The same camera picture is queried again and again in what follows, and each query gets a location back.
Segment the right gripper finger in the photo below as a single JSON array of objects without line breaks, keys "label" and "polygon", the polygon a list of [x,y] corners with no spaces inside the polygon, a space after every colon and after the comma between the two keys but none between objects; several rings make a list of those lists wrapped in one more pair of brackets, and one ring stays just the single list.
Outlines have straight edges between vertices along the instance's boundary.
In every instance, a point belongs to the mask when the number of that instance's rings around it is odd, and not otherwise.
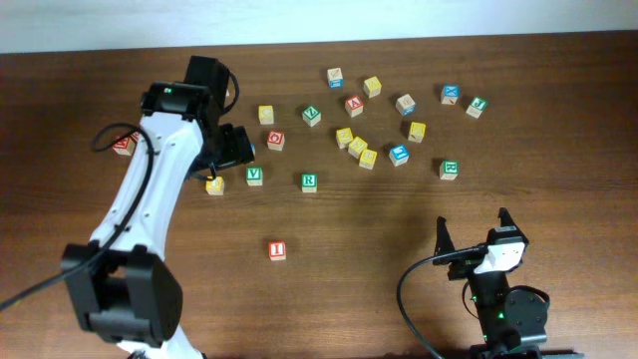
[{"label": "right gripper finger", "polygon": [[437,233],[434,255],[443,255],[455,251],[453,241],[447,228],[447,220],[439,216],[437,218]]},{"label": "right gripper finger", "polygon": [[509,211],[505,207],[501,207],[498,211],[497,217],[500,224],[497,230],[517,230],[517,226],[512,219]]}]

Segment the yellow C block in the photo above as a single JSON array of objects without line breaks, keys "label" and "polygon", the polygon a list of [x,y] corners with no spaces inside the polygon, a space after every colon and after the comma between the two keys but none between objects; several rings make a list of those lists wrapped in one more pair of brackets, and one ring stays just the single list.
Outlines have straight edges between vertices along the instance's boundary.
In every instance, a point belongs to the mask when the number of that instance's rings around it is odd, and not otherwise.
[{"label": "yellow C block", "polygon": [[271,105],[261,105],[258,107],[258,119],[261,125],[274,124],[274,110]]}]

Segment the green r block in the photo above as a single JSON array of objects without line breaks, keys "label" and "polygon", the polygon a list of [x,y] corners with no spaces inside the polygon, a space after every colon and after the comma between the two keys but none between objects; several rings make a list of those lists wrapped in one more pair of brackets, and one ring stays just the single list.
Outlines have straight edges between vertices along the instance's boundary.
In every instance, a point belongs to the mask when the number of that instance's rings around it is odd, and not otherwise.
[{"label": "green r block", "polygon": [[460,172],[459,163],[456,161],[442,161],[440,165],[440,179],[454,180]]},{"label": "green r block", "polygon": [[316,174],[303,174],[301,176],[301,188],[303,192],[316,192],[318,189],[318,177]]}]

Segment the red letter I block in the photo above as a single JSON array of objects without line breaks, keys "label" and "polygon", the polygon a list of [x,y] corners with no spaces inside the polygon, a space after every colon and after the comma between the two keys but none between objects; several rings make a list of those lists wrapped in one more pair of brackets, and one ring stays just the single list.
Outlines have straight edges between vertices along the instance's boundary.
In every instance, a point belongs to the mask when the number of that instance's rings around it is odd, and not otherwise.
[{"label": "red letter I block", "polygon": [[269,242],[268,255],[272,261],[285,260],[287,258],[285,242],[284,241]]}]

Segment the red A block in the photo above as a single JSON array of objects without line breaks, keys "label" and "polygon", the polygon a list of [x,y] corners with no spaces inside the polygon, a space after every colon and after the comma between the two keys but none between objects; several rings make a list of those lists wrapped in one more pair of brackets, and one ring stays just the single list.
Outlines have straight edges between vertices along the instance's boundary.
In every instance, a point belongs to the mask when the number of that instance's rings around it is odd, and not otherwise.
[{"label": "red A block", "polygon": [[345,110],[351,118],[354,118],[363,113],[363,101],[359,96],[347,98],[345,101]]}]

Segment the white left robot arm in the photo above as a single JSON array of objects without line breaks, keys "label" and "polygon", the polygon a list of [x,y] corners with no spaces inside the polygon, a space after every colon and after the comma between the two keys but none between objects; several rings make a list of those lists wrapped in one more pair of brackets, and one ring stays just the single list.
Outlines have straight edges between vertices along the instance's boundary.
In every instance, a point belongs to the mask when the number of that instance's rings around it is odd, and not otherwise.
[{"label": "white left robot arm", "polygon": [[219,120],[236,77],[193,56],[180,82],[144,93],[137,147],[124,181],[88,243],[65,248],[61,267],[80,327],[132,358],[200,358],[180,327],[183,292],[165,264],[167,230],[183,183],[254,160],[243,127]]}]

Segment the green V block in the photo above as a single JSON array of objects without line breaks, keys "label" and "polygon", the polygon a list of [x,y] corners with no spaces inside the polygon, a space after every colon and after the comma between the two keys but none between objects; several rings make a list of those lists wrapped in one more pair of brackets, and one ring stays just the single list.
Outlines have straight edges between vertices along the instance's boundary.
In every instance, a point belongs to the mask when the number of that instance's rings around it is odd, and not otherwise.
[{"label": "green V block", "polygon": [[263,185],[262,167],[248,167],[246,169],[246,182],[250,186]]}]

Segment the red O block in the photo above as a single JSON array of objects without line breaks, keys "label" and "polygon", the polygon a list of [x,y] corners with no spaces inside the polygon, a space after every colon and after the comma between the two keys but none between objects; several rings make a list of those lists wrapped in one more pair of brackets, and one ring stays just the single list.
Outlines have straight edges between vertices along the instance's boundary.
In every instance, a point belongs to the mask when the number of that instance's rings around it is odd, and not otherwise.
[{"label": "red O block", "polygon": [[270,131],[267,136],[267,146],[270,150],[279,151],[283,150],[285,145],[285,135],[283,132]]}]

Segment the yellow O block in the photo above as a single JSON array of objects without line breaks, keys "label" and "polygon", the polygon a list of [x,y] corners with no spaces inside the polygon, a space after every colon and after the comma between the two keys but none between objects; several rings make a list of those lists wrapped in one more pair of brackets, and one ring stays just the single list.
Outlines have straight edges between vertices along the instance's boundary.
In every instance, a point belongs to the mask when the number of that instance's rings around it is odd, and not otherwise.
[{"label": "yellow O block", "polygon": [[225,182],[223,177],[213,179],[209,177],[205,182],[205,190],[209,195],[223,195],[225,190]]}]

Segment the red M block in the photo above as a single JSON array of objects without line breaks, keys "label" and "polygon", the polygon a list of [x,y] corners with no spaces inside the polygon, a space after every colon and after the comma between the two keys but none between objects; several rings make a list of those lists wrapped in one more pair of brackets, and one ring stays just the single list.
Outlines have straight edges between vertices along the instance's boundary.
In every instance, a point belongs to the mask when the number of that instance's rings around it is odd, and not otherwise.
[{"label": "red M block", "polygon": [[136,147],[135,141],[126,137],[113,144],[112,149],[121,156],[132,156]]}]

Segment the yellow block cluster left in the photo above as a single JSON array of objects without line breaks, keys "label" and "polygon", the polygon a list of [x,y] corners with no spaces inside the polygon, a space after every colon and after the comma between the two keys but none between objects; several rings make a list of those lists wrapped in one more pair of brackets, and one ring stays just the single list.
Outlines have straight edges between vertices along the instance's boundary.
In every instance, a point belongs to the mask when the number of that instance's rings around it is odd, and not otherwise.
[{"label": "yellow block cluster left", "polygon": [[352,130],[343,128],[336,131],[336,142],[340,149],[346,149],[354,140]]}]

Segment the yellow block right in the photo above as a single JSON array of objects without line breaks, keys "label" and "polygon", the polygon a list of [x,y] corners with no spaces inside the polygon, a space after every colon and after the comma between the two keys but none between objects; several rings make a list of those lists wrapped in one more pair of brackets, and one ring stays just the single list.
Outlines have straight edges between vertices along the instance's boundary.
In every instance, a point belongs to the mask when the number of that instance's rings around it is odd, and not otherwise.
[{"label": "yellow block right", "polygon": [[408,140],[410,142],[421,143],[424,139],[426,129],[427,126],[424,123],[411,122],[408,132]]}]

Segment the yellow block cluster bottom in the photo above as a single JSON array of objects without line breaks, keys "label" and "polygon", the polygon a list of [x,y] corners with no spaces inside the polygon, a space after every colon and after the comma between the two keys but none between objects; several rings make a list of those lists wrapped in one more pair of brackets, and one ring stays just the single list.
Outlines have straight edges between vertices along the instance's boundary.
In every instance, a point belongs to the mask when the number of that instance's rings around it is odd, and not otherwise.
[{"label": "yellow block cluster bottom", "polygon": [[365,149],[359,158],[359,166],[361,168],[372,170],[374,168],[378,153],[373,150]]}]

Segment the blue side block top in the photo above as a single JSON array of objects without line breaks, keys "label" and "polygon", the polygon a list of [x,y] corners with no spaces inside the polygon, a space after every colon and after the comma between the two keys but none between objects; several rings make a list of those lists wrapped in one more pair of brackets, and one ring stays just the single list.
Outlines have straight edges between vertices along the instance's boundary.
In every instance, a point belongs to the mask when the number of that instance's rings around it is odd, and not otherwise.
[{"label": "blue side block top", "polygon": [[327,70],[327,81],[330,89],[339,89],[344,86],[343,73],[340,68]]}]

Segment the yellow block top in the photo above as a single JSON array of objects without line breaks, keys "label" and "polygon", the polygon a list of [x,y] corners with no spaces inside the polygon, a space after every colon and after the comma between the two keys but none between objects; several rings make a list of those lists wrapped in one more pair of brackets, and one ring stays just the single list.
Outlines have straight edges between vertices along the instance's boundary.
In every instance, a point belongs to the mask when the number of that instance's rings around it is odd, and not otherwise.
[{"label": "yellow block top", "polygon": [[376,76],[373,76],[364,81],[363,89],[369,98],[373,98],[381,94],[382,84]]}]

